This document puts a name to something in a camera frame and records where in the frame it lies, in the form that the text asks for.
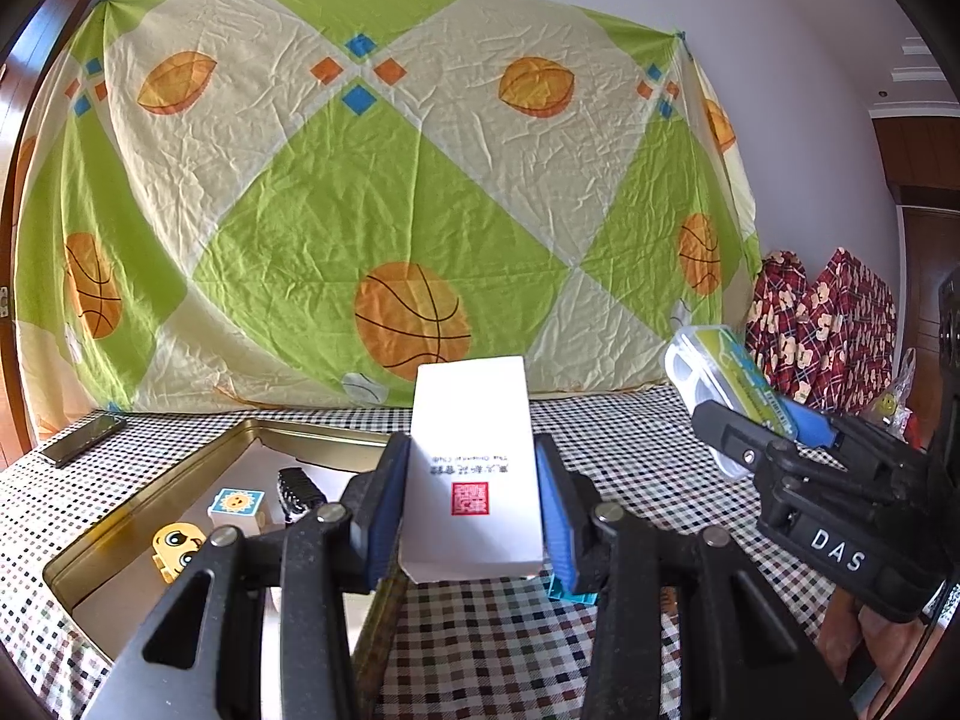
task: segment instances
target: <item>orange diamond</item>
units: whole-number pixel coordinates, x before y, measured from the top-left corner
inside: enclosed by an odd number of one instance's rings
[[[318,81],[322,81],[323,84],[329,84],[330,81],[336,79],[344,69],[328,56],[310,68],[310,71]]]
[[[397,64],[392,59],[388,59],[386,62],[377,65],[373,68],[373,71],[380,76],[380,80],[384,83],[388,83],[391,86],[397,83],[403,76],[406,76],[407,71]]]

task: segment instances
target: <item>black phone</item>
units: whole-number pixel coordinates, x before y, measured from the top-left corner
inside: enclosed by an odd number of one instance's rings
[[[112,413],[102,413],[83,427],[75,429],[73,433],[68,433],[50,446],[45,446],[40,450],[40,454],[51,461],[55,469],[62,469],[97,442],[112,436],[126,424],[123,419]]]

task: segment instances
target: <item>door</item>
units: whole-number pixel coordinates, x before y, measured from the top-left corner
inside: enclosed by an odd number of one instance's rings
[[[906,316],[904,349],[917,349],[917,372],[907,405],[928,446],[940,415],[940,310],[937,290],[960,264],[960,214],[904,207]]]

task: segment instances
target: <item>white wall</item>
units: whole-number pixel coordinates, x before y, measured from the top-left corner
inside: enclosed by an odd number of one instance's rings
[[[764,250],[813,277],[843,245],[899,290],[895,206],[866,109],[786,0],[555,0],[683,29],[737,131]]]

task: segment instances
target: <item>bolt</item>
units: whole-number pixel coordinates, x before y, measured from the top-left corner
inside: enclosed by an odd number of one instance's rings
[[[719,525],[704,528],[703,536],[709,547],[725,547],[730,543],[730,534]]]
[[[597,504],[593,510],[594,517],[606,523],[618,522],[623,519],[624,514],[626,512],[623,511],[623,507],[618,503],[613,503],[613,501],[604,501]]]
[[[325,503],[317,509],[317,519],[320,522],[340,522],[347,516],[347,507],[342,503]]]
[[[215,547],[227,547],[237,541],[237,533],[237,528],[232,525],[222,525],[213,533],[210,533],[208,541]]]

